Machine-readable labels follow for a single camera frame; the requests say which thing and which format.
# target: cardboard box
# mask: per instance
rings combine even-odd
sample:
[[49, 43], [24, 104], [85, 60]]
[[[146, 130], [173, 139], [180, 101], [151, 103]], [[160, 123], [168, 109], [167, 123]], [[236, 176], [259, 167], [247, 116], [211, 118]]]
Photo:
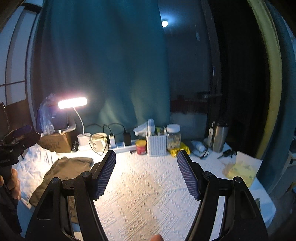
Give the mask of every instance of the cardboard box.
[[43, 136], [38, 142], [38, 145], [56, 153], [71, 152], [71, 132]]

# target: floor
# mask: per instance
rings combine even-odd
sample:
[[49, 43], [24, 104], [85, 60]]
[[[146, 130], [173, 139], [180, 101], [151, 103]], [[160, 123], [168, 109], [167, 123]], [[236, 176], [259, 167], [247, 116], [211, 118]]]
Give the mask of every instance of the floor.
[[271, 199], [276, 206], [276, 214], [267, 229], [270, 241], [296, 240], [296, 194], [289, 191], [279, 199], [272, 196]]

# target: brown cloth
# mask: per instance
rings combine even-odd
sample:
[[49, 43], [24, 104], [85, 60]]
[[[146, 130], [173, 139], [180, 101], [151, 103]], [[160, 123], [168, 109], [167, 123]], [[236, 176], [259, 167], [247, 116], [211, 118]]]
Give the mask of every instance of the brown cloth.
[[[63, 157], [57, 160], [50, 170], [45, 174], [43, 182], [33, 192], [29, 203], [33, 206], [37, 206], [42, 194], [44, 193], [47, 185], [54, 177], [59, 177], [62, 181], [72, 178], [76, 178], [84, 171], [90, 171], [94, 161], [92, 158], [86, 157]], [[68, 197], [69, 209], [71, 220], [73, 223], [78, 223], [74, 197]]]

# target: power strip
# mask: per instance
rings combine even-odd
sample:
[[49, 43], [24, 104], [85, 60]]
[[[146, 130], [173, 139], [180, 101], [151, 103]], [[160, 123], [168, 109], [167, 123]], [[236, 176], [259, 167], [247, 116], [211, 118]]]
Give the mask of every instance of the power strip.
[[125, 146], [124, 142], [117, 142], [116, 143], [116, 148], [111, 148], [111, 146], [109, 145], [109, 150], [112, 150], [115, 153], [121, 153], [121, 152], [137, 150], [136, 141], [137, 140], [132, 140], [131, 141], [131, 146]]

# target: human hand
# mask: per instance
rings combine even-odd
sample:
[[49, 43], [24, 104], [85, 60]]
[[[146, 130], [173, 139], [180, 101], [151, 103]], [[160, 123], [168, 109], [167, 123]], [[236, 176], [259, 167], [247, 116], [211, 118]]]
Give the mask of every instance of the human hand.
[[152, 236], [150, 241], [164, 241], [160, 234]]
[[[14, 199], [20, 200], [20, 181], [17, 178], [17, 171], [16, 169], [11, 169], [11, 178], [7, 183], [7, 188], [11, 190], [11, 195]], [[3, 177], [0, 176], [0, 187], [4, 184]]]

